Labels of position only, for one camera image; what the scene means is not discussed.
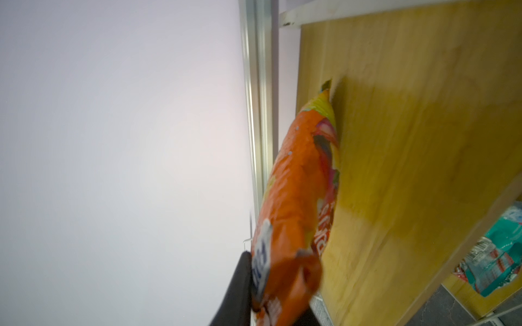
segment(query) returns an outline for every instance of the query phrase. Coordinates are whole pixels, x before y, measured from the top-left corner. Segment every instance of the orange snack bag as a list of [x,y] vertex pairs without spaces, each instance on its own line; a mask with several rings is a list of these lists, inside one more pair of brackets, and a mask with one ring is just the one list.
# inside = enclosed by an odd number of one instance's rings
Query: orange snack bag
[[252,241],[258,326],[288,326],[319,289],[339,181],[331,81],[299,112],[268,180]]

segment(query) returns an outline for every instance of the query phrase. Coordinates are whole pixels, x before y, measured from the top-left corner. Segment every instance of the plywood board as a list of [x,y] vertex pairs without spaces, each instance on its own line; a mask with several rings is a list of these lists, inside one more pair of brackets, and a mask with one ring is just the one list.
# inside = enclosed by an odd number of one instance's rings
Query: plywood board
[[335,325],[403,325],[522,192],[522,2],[305,25],[298,106],[333,78]]

